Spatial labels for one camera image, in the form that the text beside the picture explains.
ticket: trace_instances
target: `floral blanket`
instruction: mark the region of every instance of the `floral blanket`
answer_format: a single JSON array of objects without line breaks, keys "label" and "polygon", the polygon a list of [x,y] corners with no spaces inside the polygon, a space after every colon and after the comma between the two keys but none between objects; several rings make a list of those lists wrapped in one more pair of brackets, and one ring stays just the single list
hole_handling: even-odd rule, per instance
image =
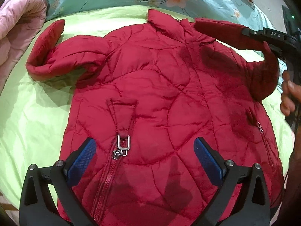
[{"label": "floral blanket", "polygon": [[0,93],[46,19],[45,0],[6,0],[0,8]]}]

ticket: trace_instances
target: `red puffer jacket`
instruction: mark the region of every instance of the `red puffer jacket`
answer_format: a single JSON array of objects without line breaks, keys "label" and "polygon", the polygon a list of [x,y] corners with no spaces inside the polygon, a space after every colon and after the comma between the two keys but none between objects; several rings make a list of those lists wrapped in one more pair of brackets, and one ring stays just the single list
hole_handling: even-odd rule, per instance
[{"label": "red puffer jacket", "polygon": [[[197,137],[238,165],[260,163],[271,206],[279,205],[282,165],[261,104],[276,87],[278,62],[243,28],[149,10],[147,23],[104,38],[79,35],[55,47],[64,20],[40,35],[26,65],[33,79],[87,70],[76,84],[60,158],[87,137],[96,140],[96,155],[73,189],[99,225],[190,225],[217,189],[194,154]],[[265,61],[246,62],[215,38],[261,50]],[[129,135],[131,146],[113,159],[118,134]]]}]

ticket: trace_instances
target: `zipper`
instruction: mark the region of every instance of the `zipper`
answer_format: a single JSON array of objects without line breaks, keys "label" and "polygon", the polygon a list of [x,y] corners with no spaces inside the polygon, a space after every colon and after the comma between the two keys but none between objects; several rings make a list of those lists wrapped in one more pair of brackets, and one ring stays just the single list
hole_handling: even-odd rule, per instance
[{"label": "zipper", "polygon": [[106,178],[104,180],[103,187],[101,189],[99,199],[96,205],[96,208],[94,210],[94,220],[96,222],[100,222],[104,213],[104,205],[106,204],[107,196],[109,193],[109,189],[111,186],[112,179],[114,177],[117,165],[120,161],[119,158],[122,156],[127,156],[127,152],[130,150],[131,147],[131,138],[130,136],[127,137],[127,146],[123,147],[120,138],[120,134],[117,136],[117,147],[112,152],[112,158],[109,160],[109,169],[106,175]]},{"label": "zipper", "polygon": [[270,154],[270,151],[269,151],[269,144],[268,144],[268,141],[266,140],[263,128],[262,128],[261,124],[259,123],[259,121],[256,122],[256,126],[257,126],[258,130],[260,131],[260,134],[261,134],[261,137],[262,137],[262,141],[264,143],[265,150],[266,150],[266,153],[268,155],[268,161],[271,164],[272,168],[274,169],[273,159],[271,158],[271,154]]}]

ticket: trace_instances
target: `zipper tab loop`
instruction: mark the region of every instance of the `zipper tab loop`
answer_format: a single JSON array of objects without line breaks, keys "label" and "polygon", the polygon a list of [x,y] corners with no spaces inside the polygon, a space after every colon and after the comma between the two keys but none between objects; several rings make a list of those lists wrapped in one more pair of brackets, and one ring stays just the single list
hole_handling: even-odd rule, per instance
[{"label": "zipper tab loop", "polygon": [[130,149],[130,147],[131,147],[131,138],[130,138],[130,136],[128,135],[128,143],[127,143],[127,147],[121,147],[121,141],[120,141],[120,134],[118,134],[118,136],[117,136],[117,147],[118,147],[118,149],[119,150],[121,150],[122,151],[122,153],[123,153],[123,155],[125,154],[125,155],[127,155],[127,151]]}]

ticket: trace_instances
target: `metal zipper slider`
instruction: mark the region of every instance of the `metal zipper slider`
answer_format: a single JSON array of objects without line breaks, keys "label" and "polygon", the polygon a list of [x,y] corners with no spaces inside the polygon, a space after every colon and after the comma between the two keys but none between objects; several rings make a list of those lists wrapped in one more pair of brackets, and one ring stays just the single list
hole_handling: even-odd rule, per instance
[{"label": "metal zipper slider", "polygon": [[121,146],[121,138],[120,138],[120,134],[118,134],[117,136],[117,148],[113,151],[113,156],[112,158],[114,160],[118,160],[118,158],[122,155],[122,156],[127,156],[128,154],[128,150],[131,148],[131,137],[128,136],[128,143],[127,143],[127,147],[122,147]]},{"label": "metal zipper slider", "polygon": [[118,160],[118,158],[121,156],[121,151],[119,150],[119,149],[115,149],[114,151],[113,151],[113,156],[112,156],[112,158],[114,159],[114,160]]},{"label": "metal zipper slider", "polygon": [[263,133],[263,128],[262,128],[262,126],[260,125],[259,121],[257,121],[257,127],[258,127],[259,131],[260,131],[261,133]]}]

